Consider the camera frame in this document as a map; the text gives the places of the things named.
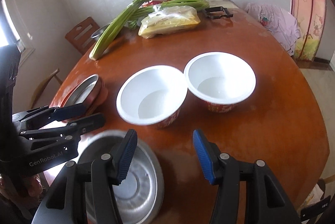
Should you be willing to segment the steel round pan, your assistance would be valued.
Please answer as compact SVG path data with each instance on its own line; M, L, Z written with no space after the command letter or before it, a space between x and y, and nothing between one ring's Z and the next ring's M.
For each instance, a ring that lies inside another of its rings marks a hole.
M82 104L88 109L96 100L102 88L102 80L99 75L93 74L84 79L73 91L63 100L61 107Z

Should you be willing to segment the deep steel bowl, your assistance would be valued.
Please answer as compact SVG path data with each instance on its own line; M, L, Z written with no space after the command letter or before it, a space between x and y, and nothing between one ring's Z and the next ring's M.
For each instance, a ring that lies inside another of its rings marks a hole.
M125 134L122 130L105 130L88 139L77 163L91 162L108 153ZM158 215L164 199L164 177L155 153L142 139L137 140L126 179L113 186L113 192L123 223L151 223Z

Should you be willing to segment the orange plastic plate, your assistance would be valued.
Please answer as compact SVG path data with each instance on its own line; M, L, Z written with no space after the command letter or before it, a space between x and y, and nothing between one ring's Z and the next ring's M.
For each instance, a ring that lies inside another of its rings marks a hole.
M62 101L59 101L57 104L50 104L49 108L51 108L51 107L64 107L65 103L67 101L69 101L70 95L73 93L73 91L76 88L77 88L76 86L73 87L67 93L67 95L62 99ZM94 114L95 110L106 101L107 97L108 97L108 89L105 87L105 85L102 85L102 87L100 89L100 92L97 94L97 96L95 98L89 99L89 101L86 102L86 103L85 103L84 99L80 99L77 102L77 103L83 103L84 104L84 106L86 108L85 113L83 113L82 115L77 116L77 117L71 117L69 119L62 120L62 122L72 122L72 121L77 120L79 118L83 118L85 116L89 116L89 115Z

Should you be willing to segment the white red noodle bowl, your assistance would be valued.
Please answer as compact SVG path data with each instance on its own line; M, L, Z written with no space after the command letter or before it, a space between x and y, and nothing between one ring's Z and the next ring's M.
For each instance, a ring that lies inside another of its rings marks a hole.
M146 67L122 85L116 97L116 109L130 124L164 128L177 119L187 91L184 75L177 68Z

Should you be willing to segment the light wooden curved chair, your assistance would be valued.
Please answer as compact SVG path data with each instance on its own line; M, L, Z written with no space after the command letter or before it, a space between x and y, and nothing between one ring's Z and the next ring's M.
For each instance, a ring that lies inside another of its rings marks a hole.
M52 72L46 79L41 81L37 88L34 90L33 95L30 100L29 107L30 109L33 109L34 106L36 105L37 101L40 99L42 93L50 83L50 81L54 78L60 86L62 85L63 81L60 79L60 77L57 75L60 72L59 68L57 68L54 72Z

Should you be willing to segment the brown wooden slat chair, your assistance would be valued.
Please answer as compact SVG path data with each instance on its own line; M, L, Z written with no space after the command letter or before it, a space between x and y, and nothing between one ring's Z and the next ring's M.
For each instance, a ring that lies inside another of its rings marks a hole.
M100 29L100 26L92 17L77 24L66 35L65 39L84 55L94 45L95 40L91 37L93 33Z

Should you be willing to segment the steel mixing bowl far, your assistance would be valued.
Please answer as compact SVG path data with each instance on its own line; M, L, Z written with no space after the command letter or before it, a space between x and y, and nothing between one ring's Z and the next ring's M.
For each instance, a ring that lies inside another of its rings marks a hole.
M91 38L95 41L98 41L104 31L107 29L108 25L101 27L100 29L96 30L92 35Z

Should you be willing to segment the long celery bunch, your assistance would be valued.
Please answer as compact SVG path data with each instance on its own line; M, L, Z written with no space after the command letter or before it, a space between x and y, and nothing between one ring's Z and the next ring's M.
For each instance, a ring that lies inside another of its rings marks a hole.
M91 60L99 60L108 46L117 37L121 29L124 27L130 17L137 9L149 0L133 0L105 29L101 34L92 51L89 54Z

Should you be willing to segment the yellow noodles plastic bag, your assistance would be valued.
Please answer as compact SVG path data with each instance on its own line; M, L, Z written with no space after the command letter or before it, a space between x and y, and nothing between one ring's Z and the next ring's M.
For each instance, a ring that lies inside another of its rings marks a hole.
M138 35L149 39L195 28L200 23L196 9L191 6L173 6L150 13L141 21Z

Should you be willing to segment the purple cloth on chair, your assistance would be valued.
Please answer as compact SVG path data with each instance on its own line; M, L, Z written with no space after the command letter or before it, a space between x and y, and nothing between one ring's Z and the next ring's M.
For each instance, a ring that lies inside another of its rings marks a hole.
M290 56L294 55L296 41L301 34L298 21L292 14L275 5L256 3L248 3L245 11L261 23Z

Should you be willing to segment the black folding clamp tool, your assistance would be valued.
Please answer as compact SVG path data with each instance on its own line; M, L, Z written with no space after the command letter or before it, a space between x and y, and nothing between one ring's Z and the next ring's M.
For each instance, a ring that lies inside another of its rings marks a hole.
M206 18L211 20L221 19L221 18L232 18L233 14L226 7L217 6L203 9L202 13Z

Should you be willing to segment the pink cartoon folding screen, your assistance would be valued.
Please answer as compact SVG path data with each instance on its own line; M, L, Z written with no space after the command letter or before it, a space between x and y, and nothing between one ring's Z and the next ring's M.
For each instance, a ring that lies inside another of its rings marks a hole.
M291 0L291 14L297 19L300 31L294 57L313 61L324 30L326 0Z

